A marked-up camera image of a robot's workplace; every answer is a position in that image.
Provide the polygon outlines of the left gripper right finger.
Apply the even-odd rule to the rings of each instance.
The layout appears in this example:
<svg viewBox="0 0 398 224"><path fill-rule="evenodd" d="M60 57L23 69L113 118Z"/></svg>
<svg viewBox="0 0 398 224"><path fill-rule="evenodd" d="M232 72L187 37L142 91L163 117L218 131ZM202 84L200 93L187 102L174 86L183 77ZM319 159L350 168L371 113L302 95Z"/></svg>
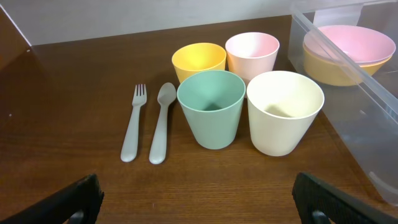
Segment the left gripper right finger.
<svg viewBox="0 0 398 224"><path fill-rule="evenodd" d="M292 196L302 223L397 224L397 218L306 172L297 174Z"/></svg>

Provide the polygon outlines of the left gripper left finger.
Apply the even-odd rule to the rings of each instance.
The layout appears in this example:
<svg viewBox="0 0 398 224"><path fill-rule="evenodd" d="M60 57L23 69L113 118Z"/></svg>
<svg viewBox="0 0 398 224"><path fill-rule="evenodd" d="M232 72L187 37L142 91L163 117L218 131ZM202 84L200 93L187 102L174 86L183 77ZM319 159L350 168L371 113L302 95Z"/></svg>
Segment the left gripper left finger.
<svg viewBox="0 0 398 224"><path fill-rule="evenodd" d="M103 199L98 176L90 174L1 223L95 223Z"/></svg>

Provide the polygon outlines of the cream plastic cup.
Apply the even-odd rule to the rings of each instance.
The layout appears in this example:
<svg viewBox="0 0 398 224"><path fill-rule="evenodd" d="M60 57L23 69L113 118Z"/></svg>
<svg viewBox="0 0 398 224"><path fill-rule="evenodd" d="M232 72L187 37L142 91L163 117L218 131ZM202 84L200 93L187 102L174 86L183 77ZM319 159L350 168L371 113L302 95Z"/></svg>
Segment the cream plastic cup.
<svg viewBox="0 0 398 224"><path fill-rule="evenodd" d="M276 157L296 148L325 102L316 82L288 71L254 77L246 93L251 141L261 153Z"/></svg>

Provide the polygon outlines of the yellow plastic bowl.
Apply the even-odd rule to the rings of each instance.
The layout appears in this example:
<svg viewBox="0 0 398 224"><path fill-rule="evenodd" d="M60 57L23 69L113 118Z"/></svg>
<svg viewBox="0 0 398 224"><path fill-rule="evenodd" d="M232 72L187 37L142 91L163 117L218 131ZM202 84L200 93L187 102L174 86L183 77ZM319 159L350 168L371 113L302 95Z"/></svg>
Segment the yellow plastic bowl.
<svg viewBox="0 0 398 224"><path fill-rule="evenodd" d="M341 54L334 53L329 46L320 47L321 53L326 53L326 57L310 50L306 44L303 44L303 49L304 70L314 80L331 86L353 86L363 82L363 79L341 60Z"/></svg>

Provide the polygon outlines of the green plastic cup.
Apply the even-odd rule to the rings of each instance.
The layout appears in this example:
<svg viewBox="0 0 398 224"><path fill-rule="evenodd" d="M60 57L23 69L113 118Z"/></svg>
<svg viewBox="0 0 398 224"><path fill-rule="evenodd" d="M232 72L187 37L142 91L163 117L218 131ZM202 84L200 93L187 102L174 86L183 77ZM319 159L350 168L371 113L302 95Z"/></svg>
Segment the green plastic cup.
<svg viewBox="0 0 398 224"><path fill-rule="evenodd" d="M207 70L185 79L177 99L199 145L217 150L236 137L246 94L243 79L226 70Z"/></svg>

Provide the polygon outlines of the pink plastic bowl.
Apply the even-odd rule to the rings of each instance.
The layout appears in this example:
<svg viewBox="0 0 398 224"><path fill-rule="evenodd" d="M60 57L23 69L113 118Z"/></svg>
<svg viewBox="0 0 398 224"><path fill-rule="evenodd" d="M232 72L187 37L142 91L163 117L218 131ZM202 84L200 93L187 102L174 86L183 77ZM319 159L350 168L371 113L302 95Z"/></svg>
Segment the pink plastic bowl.
<svg viewBox="0 0 398 224"><path fill-rule="evenodd" d="M396 51L396 44L389 36L366 27L329 25L318 30L359 65L387 60ZM315 38L315 31L305 35L303 47L305 63L341 63L337 54Z"/></svg>

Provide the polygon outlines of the pink plastic cup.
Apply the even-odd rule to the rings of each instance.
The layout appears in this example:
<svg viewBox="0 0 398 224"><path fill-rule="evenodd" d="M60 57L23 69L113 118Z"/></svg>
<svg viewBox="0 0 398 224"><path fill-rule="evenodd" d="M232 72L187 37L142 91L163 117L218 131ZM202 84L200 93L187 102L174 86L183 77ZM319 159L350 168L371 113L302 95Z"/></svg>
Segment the pink plastic cup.
<svg viewBox="0 0 398 224"><path fill-rule="evenodd" d="M280 43L262 32L245 32L230 37L225 43L228 69L240 76L246 85L257 75L272 71Z"/></svg>

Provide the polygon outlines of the yellow plastic cup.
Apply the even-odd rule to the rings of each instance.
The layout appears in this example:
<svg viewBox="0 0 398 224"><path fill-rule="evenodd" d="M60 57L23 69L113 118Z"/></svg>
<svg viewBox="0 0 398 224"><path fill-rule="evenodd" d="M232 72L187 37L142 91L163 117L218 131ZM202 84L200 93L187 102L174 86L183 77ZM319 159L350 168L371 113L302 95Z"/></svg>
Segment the yellow plastic cup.
<svg viewBox="0 0 398 224"><path fill-rule="evenodd" d="M226 67L225 49L213 43L195 43L178 49L172 55L177 78L182 83L188 77L205 70L224 70Z"/></svg>

